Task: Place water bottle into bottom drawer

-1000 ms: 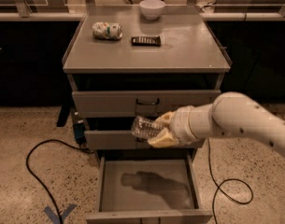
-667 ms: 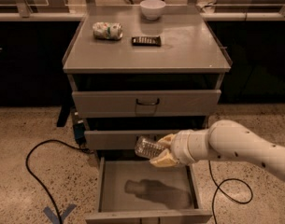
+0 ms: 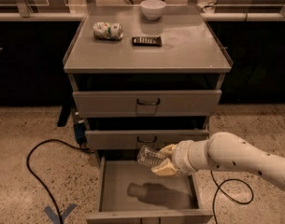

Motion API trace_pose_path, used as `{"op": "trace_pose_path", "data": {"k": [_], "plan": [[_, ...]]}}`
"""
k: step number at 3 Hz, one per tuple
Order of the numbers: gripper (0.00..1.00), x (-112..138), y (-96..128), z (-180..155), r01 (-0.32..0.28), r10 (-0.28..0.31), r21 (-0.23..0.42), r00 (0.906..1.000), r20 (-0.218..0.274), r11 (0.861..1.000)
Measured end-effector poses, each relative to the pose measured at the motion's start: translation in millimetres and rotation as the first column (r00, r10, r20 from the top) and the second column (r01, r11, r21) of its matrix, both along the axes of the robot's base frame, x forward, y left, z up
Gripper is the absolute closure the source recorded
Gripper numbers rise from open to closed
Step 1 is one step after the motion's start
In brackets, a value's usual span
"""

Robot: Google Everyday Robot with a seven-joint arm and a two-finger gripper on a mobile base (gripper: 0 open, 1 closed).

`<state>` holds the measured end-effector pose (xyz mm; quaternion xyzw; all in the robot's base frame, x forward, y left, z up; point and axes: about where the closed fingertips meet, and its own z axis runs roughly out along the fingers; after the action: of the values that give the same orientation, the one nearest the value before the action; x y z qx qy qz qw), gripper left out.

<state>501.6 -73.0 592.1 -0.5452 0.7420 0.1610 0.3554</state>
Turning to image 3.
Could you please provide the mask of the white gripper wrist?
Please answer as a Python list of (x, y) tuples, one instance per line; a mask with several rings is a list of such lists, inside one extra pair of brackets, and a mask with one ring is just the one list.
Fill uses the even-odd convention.
[(158, 166), (152, 167), (151, 171), (159, 176), (171, 176), (180, 173), (191, 175), (195, 172), (189, 160), (189, 151), (192, 141), (181, 141), (178, 144), (171, 144), (160, 149), (167, 159)]

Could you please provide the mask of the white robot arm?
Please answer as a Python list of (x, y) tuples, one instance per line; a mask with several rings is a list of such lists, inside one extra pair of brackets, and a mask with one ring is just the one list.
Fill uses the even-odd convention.
[(181, 141), (162, 152), (167, 158), (151, 168), (159, 176), (191, 175), (199, 170), (248, 172), (285, 191), (285, 158), (260, 150), (232, 133)]

